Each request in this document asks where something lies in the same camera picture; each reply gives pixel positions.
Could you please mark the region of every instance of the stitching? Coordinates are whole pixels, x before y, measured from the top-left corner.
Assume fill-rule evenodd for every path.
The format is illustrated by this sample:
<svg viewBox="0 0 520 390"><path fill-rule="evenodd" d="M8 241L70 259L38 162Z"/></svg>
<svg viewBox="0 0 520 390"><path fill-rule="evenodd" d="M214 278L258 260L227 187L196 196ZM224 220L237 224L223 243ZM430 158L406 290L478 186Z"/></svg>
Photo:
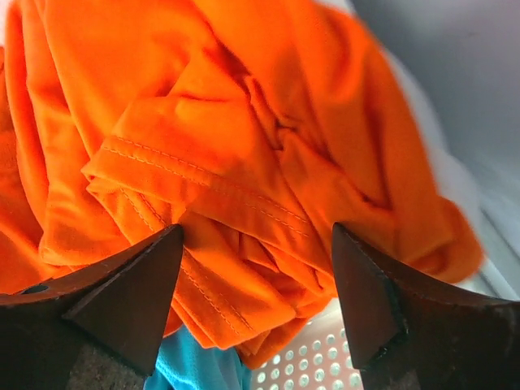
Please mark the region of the stitching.
<svg viewBox="0 0 520 390"><path fill-rule="evenodd" d="M130 202L130 204L132 205L133 209L136 211L137 215L139 215L139 218L142 219L142 221L145 223L145 225L148 227L149 230L151 230L152 232L154 231L152 229L152 227L150 226L150 224L148 223L148 221L145 219L145 217L143 217L143 215L139 212L139 210L137 209L136 205L132 202L132 200L130 199L130 197L123 191L122 188L119 189L121 191L121 193L124 195L124 197L126 197L128 199L128 201Z"/></svg>
<svg viewBox="0 0 520 390"><path fill-rule="evenodd" d="M184 256L188 257L188 258L191 258L194 262L196 262L197 260L195 260L195 258L191 255L190 252L188 251L184 251ZM226 299L226 297L221 293L221 292L218 292L218 294L220 295L220 297L224 300L224 302L226 302L226 304L231 307L231 309L233 310L233 313L235 313L235 315L242 321L242 323L250 330L252 331L253 328L249 325L249 323L247 322L247 320L242 317L242 314L240 314L236 309L235 307L229 303L229 301Z"/></svg>
<svg viewBox="0 0 520 390"><path fill-rule="evenodd" d="M220 314L220 317L223 318L223 320L226 322L227 325L229 325L229 327L232 329L232 331L235 332L235 334L237 336L239 336L240 334L238 333L238 331L236 331L236 329L232 326L232 324L229 322L229 320L226 318L226 316L224 316L224 314L222 313L222 311L219 310L219 308L213 303L213 301L206 295L206 293L202 290L201 286L199 286L197 284L197 282L195 281L195 279L193 279L190 274L186 271L186 269L181 266L180 268L185 274L186 274L186 277L192 282L192 284L198 289L198 291L202 294L202 296L210 303L210 305L213 307L213 309Z"/></svg>
<svg viewBox="0 0 520 390"><path fill-rule="evenodd" d="M183 164L187 165L188 167L191 167L191 168L197 169L198 171L204 172L204 173L206 173L206 174L210 174L210 175L212 175L212 176L217 176L217 177L219 177L220 179L222 179L221 176L216 175L216 174L213 173L213 172L210 172L210 171L207 171L207 170L205 170L205 169L202 169L202 168L198 167L197 165L194 165L194 164L192 164L192 163L190 163L190 162L187 162L187 161L181 160L180 158L177 158L177 157L175 157L175 156L172 156L171 154L164 153L164 152L162 152L161 150L152 149L152 148L150 148L149 146L144 146L144 145L141 145L141 144L137 144L137 143L135 143L135 142L133 142L133 141L125 140L124 138L121 138L121 137L119 137L119 136L115 136L115 138L118 139L119 141L122 141L122 142L126 143L126 144L134 145L134 146L136 146L137 148L144 149L144 150L149 150L150 152L154 152L154 153L156 153L156 154L161 154L162 156L164 156L164 157L168 157L169 159L172 159L172 160L175 160L175 161L177 161L178 163L183 163ZM230 186L232 186L232 187L234 187L235 189L238 189L238 190L242 191L242 192L247 191L247 190L244 190L242 187L240 187L240 186L238 186L238 185L236 185L236 184L233 184L233 183L227 183L227 184L230 185ZM261 200L263 200L263 201L265 201L265 202L270 203L271 205L273 205L273 206L276 207L277 209L282 210L283 212L285 212L285 213L291 215L292 217L294 217L294 218L296 218L296 219L299 219L299 220L302 221L302 222L309 223L309 221L307 221L306 219L303 219L302 217L300 217L300 216L298 216L298 215L292 213L291 211L289 211L289 210L283 208L281 205L279 205L279 204L276 203L275 201L272 201L271 199L269 199L269 198L267 198L267 197L263 197L262 195L258 195L258 194L256 194L256 193L254 193L253 195L254 195L256 198L258 198L258 199L261 199Z"/></svg>
<svg viewBox="0 0 520 390"><path fill-rule="evenodd" d="M109 148L107 148L106 146L103 146L102 148L103 148L104 150L107 150L107 151L111 152L111 153L118 154L118 155L121 156L121 157L130 158L131 160L136 160L136 161L139 161L140 163L145 163L145 164L148 164L148 165L152 165L152 166L154 166L154 167L157 167L157 168L162 168L163 170L168 171L168 172L170 172L170 173L173 174L173 175L180 176L180 177L182 177L183 179L186 179L186 180L188 180L188 181L191 181L191 182L194 183L194 184L202 185L202 186L204 186L204 187L207 187L208 189L211 189L212 191L214 191L214 192L216 192L216 193L221 193L222 195L225 195L225 196L227 196L227 197L232 197L232 195L230 195L229 193L225 193L225 192L220 191L220 190L218 190L218 189L216 189L216 188L212 188L212 187L210 187L210 186L209 186L208 184L206 184L206 183L202 183L202 182L200 182L200 181L196 181L196 180L194 180L194 179L191 179L191 178L189 178L189 177L187 177L187 176L181 175L179 172L175 172L175 171L173 171L172 169L167 168L167 167L164 167L164 166L159 165L159 164L156 164L155 162L151 162L151 161L144 160L144 159L142 159L142 158L138 158L138 157L134 157L134 156L129 156L129 155L127 155L127 154L123 154L123 153L119 152L118 150L109 149ZM289 228L290 230L293 230L293 231L295 231L296 233L301 234L303 237L309 237L309 235L307 235L306 233L304 233L304 232L302 232L302 231L300 231L300 230L298 230L298 229L292 227L291 225L289 225L288 223L282 221L281 219L276 218L274 215L269 214L269 213L267 213L266 211L257 208L256 206L250 205L249 203L244 202L244 204L245 204L246 206L252 208L253 210L256 210L256 211L258 211L258 212L260 212L260 213L262 213L262 214L264 214L264 215L266 215L266 216L268 216L268 217L274 219L275 221L277 221L277 222L283 224L284 226L286 226L286 227Z"/></svg>
<svg viewBox="0 0 520 390"><path fill-rule="evenodd" d="M139 193L139 197L141 198L141 200L148 206L148 208L150 209L150 211L152 213L154 213L155 215L155 218L157 218L159 221L162 222L162 224L164 226L166 226L166 222L164 222L164 219L158 214L158 212L152 207L152 205L150 205L150 202L148 201L148 199L146 199L142 193Z"/></svg>

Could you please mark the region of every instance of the orange fabric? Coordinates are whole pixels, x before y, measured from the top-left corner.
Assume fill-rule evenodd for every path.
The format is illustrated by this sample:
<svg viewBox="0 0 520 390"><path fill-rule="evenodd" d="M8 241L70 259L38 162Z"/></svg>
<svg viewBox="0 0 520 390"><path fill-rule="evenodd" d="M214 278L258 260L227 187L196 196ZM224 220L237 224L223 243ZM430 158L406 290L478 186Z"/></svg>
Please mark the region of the orange fabric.
<svg viewBox="0 0 520 390"><path fill-rule="evenodd" d="M17 0L6 89L5 293L182 223L167 333L257 367L335 296L335 221L448 282L479 266L379 46L310 0Z"/></svg>

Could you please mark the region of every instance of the pile of clothes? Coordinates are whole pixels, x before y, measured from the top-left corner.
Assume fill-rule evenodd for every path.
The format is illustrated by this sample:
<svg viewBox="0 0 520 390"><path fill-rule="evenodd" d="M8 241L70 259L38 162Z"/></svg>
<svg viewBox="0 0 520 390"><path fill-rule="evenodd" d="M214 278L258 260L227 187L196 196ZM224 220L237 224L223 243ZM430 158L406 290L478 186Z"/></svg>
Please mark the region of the pile of clothes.
<svg viewBox="0 0 520 390"><path fill-rule="evenodd" d="M458 165L392 61L312 0L15 0L0 293L181 223L163 348L227 350L242 378L336 295L334 222L440 280L472 275L482 250L445 174Z"/></svg>

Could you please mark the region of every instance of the blue fabric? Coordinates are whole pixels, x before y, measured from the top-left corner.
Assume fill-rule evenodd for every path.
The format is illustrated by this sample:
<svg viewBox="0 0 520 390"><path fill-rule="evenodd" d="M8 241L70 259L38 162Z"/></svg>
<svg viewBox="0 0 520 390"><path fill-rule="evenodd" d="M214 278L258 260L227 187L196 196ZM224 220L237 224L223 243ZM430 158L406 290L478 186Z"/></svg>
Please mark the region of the blue fabric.
<svg viewBox="0 0 520 390"><path fill-rule="evenodd" d="M203 349L182 327L162 341L144 390L250 390L251 375L234 348Z"/></svg>

